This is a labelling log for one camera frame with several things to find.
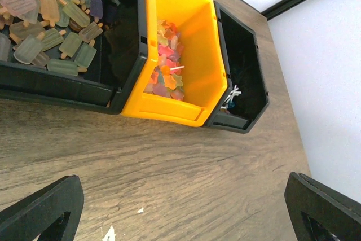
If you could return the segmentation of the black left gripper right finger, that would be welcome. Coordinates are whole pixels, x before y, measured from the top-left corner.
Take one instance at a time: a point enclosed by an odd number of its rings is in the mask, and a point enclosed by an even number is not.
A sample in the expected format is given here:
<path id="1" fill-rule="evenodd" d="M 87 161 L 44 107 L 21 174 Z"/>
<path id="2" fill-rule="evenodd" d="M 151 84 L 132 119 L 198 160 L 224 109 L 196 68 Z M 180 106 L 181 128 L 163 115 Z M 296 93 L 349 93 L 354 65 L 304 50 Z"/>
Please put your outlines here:
<path id="1" fill-rule="evenodd" d="M 305 174 L 291 172 L 284 192 L 297 240 L 360 240 L 360 203 Z"/>

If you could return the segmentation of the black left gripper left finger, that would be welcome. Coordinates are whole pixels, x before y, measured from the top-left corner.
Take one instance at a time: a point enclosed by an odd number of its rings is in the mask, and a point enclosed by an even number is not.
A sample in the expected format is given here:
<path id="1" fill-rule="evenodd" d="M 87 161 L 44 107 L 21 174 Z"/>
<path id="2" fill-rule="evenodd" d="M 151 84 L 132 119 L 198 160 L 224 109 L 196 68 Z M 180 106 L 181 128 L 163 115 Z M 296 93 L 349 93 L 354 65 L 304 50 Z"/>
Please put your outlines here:
<path id="1" fill-rule="evenodd" d="M 1 240 L 73 240 L 83 206 L 79 176 L 64 176 L 1 211 Z"/>

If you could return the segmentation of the black bin with lollipops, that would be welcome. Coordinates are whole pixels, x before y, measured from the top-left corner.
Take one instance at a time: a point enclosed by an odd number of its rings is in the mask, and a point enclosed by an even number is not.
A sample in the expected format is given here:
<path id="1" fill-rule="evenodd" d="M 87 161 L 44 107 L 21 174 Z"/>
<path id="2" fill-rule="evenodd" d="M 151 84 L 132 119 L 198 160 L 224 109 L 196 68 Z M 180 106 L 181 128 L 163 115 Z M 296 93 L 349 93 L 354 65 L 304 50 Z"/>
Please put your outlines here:
<path id="1" fill-rule="evenodd" d="M 214 2 L 228 87 L 203 127 L 248 133 L 269 105 L 254 30 Z"/>

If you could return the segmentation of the black bin with popsicle candies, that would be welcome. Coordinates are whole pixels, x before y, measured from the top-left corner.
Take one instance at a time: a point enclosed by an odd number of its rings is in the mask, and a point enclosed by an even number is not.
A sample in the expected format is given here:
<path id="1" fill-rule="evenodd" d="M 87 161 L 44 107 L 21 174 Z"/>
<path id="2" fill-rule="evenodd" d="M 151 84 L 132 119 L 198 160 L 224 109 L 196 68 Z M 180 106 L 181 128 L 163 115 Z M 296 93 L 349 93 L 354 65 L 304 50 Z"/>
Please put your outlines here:
<path id="1" fill-rule="evenodd" d="M 147 38 L 146 0 L 1 0 L 1 98 L 122 113 Z"/>

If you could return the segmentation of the yellow bin with star candies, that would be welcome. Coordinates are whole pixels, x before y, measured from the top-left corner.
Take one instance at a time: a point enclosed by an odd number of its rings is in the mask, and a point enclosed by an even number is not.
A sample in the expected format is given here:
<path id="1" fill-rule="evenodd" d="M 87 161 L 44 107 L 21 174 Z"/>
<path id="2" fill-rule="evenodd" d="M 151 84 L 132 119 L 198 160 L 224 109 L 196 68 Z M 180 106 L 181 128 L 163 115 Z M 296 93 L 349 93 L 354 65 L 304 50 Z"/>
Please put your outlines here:
<path id="1" fill-rule="evenodd" d="M 147 60 L 121 114 L 203 126 L 228 86 L 213 0 L 146 0 L 146 15 Z M 184 101 L 144 92 L 158 61 L 158 19 L 181 33 Z"/>

